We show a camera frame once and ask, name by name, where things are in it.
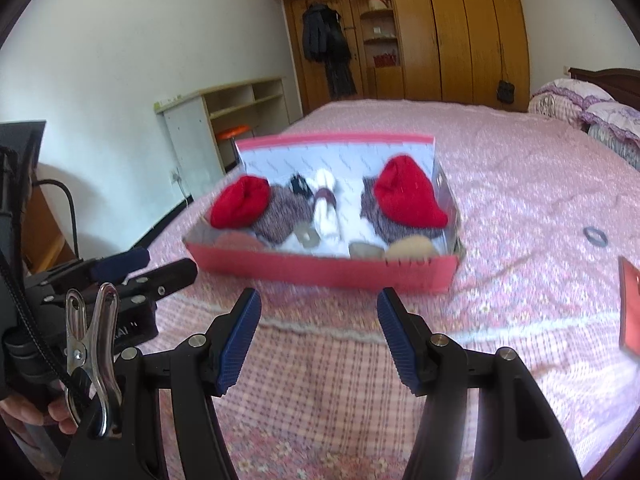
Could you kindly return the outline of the front pink pillow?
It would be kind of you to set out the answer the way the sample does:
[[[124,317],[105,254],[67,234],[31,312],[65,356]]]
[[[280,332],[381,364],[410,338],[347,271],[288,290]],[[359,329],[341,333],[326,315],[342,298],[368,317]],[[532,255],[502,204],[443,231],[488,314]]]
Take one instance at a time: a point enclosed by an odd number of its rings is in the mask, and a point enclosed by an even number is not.
[[[587,133],[639,169],[639,111],[619,102],[599,102],[580,114]]]

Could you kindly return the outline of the white knitted towel roll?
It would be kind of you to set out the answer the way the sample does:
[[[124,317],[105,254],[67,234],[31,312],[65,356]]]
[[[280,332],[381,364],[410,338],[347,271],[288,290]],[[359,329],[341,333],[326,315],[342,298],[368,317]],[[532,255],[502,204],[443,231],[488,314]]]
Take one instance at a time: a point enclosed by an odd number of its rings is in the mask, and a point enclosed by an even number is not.
[[[326,247],[337,250],[343,243],[335,196],[336,180],[329,169],[320,168],[314,176],[314,214],[312,225]]]

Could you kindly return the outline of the wooden wardrobe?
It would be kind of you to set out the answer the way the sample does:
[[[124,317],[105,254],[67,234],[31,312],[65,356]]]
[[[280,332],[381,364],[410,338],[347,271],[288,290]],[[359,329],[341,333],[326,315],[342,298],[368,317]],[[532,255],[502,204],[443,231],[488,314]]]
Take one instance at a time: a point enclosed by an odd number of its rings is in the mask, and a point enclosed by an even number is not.
[[[358,99],[444,101],[526,110],[529,52],[521,0],[281,0],[304,113],[329,103],[323,67],[303,50],[303,13],[341,15]],[[503,47],[515,101],[497,101]]]

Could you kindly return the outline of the beige sock ball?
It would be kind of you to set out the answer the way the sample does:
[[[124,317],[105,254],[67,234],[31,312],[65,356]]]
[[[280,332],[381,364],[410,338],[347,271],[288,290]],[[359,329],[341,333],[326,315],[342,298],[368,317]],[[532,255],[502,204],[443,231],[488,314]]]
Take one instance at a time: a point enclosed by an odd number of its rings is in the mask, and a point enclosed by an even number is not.
[[[388,246],[384,258],[387,260],[427,260],[439,257],[434,243],[426,236],[413,235],[396,240]]]

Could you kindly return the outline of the dark wooden headboard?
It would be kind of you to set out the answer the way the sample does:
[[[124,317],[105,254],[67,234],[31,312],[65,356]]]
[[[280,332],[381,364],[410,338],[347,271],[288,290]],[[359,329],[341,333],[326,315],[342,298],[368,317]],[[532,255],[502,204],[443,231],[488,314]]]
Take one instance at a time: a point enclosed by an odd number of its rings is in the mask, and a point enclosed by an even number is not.
[[[595,84],[620,104],[640,110],[640,72],[631,68],[583,70],[571,67],[570,78]]]

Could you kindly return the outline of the orange stool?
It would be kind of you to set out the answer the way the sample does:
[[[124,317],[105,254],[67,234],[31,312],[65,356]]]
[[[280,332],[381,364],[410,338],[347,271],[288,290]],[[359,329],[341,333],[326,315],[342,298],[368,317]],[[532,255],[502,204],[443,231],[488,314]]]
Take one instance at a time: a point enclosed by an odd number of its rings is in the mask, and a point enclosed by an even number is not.
[[[216,134],[216,142],[221,159],[226,163],[234,162],[238,158],[236,142],[245,138],[251,138],[253,130],[249,125],[238,125],[222,130]]]

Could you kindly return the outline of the wooden bedside furniture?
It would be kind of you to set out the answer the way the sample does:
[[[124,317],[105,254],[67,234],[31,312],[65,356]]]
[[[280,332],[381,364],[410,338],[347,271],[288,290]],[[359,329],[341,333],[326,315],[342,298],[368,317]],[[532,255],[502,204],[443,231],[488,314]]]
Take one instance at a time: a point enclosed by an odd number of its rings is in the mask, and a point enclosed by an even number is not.
[[[32,190],[22,226],[22,256],[30,274],[75,259],[40,188]]]

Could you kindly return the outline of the grey translucent sock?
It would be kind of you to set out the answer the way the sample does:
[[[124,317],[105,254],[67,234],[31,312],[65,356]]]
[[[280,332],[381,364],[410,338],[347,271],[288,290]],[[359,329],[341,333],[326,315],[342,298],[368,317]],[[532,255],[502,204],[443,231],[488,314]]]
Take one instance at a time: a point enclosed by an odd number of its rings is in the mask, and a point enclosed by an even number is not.
[[[349,257],[352,259],[383,259],[386,250],[378,245],[367,242],[351,242],[348,245]]]

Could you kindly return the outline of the red smartphone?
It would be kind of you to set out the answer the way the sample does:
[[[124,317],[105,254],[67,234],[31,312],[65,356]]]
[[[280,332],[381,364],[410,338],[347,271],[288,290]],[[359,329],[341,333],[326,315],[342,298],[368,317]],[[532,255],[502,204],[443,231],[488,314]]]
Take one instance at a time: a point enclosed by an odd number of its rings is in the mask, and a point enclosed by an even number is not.
[[[640,358],[640,280],[639,270],[625,257],[618,258],[620,269],[620,348],[634,359]]]

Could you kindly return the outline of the red fleece sock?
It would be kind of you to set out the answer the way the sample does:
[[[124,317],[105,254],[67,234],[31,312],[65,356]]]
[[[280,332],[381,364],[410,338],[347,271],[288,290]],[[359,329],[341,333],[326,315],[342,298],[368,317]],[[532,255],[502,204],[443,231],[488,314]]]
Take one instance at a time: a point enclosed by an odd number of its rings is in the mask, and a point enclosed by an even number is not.
[[[269,202],[270,185],[266,179],[240,177],[214,201],[209,223],[218,230],[248,228],[262,216]]]
[[[431,180],[409,155],[397,155],[386,162],[373,185],[373,195],[382,213],[402,226],[448,226],[448,214],[439,207]]]

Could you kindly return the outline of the white shelf desk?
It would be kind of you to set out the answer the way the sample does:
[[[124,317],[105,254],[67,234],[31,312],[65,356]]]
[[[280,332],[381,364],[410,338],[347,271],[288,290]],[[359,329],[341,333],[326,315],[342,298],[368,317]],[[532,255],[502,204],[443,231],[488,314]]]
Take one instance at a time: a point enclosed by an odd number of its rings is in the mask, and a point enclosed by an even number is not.
[[[186,194],[209,193],[240,156],[226,164],[216,134],[249,125],[253,139],[279,133],[290,124],[284,84],[280,77],[259,78],[196,90],[154,107],[162,120],[177,159],[177,171]]]

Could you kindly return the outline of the dark patterned small cloth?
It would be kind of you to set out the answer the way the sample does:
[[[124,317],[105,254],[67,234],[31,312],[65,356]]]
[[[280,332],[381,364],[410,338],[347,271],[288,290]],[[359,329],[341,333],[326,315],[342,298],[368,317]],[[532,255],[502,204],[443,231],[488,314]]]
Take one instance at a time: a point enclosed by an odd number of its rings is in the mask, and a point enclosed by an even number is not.
[[[302,196],[305,200],[309,200],[314,196],[314,191],[311,189],[307,180],[301,174],[294,174],[288,181],[288,188],[295,194]]]

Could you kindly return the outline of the pink pillow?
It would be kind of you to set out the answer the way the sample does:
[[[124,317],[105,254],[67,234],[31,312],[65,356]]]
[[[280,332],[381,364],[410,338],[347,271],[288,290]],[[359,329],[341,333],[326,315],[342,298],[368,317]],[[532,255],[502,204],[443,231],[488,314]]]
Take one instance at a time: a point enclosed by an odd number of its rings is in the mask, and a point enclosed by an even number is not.
[[[599,102],[580,114],[587,133],[639,169],[639,111],[619,102]]]
[[[529,114],[562,120],[574,128],[582,129],[585,125],[582,113],[587,108],[592,104],[613,101],[614,98],[596,84],[560,78],[536,90],[527,110]]]

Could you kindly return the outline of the small black hanging bag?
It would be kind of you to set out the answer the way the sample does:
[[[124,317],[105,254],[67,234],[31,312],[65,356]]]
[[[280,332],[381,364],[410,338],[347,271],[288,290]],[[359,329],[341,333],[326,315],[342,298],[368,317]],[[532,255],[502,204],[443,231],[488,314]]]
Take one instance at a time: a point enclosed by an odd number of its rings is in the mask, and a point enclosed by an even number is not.
[[[500,47],[501,78],[497,86],[497,101],[503,105],[512,105],[515,101],[515,86],[509,78],[503,47]]]

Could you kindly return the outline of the pink sock ball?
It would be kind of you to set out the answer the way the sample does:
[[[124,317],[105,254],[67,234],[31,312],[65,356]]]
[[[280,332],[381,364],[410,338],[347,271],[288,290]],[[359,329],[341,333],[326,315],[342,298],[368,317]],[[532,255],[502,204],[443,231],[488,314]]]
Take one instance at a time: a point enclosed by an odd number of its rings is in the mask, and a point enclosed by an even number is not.
[[[267,248],[265,243],[252,232],[241,230],[220,231],[213,245],[218,248],[248,250],[249,252],[261,252]]]

